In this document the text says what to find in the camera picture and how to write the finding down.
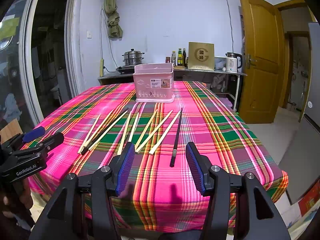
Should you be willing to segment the person left hand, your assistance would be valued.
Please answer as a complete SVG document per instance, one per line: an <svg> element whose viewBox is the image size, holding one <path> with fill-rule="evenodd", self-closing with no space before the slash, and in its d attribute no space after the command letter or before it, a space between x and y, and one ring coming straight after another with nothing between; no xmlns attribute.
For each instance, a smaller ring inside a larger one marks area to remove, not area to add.
<svg viewBox="0 0 320 240"><path fill-rule="evenodd" d="M33 199L27 178L4 184L4 189L1 190L1 211L5 217L13 218L16 215L23 220L32 219L32 206Z"/></svg>

